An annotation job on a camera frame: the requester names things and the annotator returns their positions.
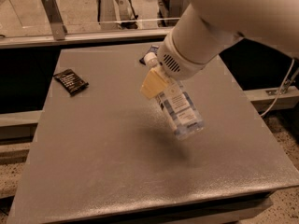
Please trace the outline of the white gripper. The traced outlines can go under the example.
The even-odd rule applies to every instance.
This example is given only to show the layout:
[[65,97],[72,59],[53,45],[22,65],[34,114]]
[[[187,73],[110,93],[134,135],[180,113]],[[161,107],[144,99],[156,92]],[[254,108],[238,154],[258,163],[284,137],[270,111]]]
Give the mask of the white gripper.
[[189,61],[178,52],[173,33],[169,32],[157,51],[158,61],[164,69],[159,66],[151,68],[142,83],[140,91],[148,99],[156,97],[169,86],[168,76],[185,80],[206,67],[204,64]]

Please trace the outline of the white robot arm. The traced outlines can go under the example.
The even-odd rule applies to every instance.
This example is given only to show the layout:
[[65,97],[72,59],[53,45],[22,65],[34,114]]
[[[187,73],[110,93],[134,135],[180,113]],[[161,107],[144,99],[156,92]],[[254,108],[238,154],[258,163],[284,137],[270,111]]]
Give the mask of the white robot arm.
[[299,0],[189,0],[158,52],[145,56],[141,92],[149,99],[174,79],[193,77],[246,38],[299,58]]

